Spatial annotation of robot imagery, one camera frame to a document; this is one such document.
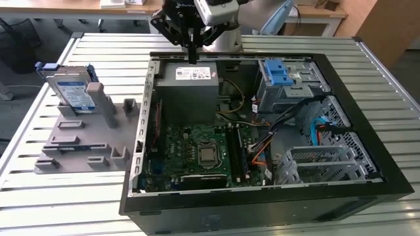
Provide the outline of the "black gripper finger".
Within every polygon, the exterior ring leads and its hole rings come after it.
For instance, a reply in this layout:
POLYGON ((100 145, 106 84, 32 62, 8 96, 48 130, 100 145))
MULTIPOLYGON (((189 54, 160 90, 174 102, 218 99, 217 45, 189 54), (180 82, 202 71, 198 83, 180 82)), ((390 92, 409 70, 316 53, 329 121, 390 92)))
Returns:
POLYGON ((150 23, 168 41, 184 48, 188 54, 188 62, 193 64, 193 42, 190 40, 189 28, 178 28, 161 9, 153 14, 150 23))
POLYGON ((209 46, 216 39, 221 36, 225 30, 229 28, 230 23, 222 23, 216 26, 212 26, 208 30, 201 32, 204 28, 202 23, 196 23, 193 27, 193 64, 197 63, 198 55, 197 49, 202 46, 209 46))

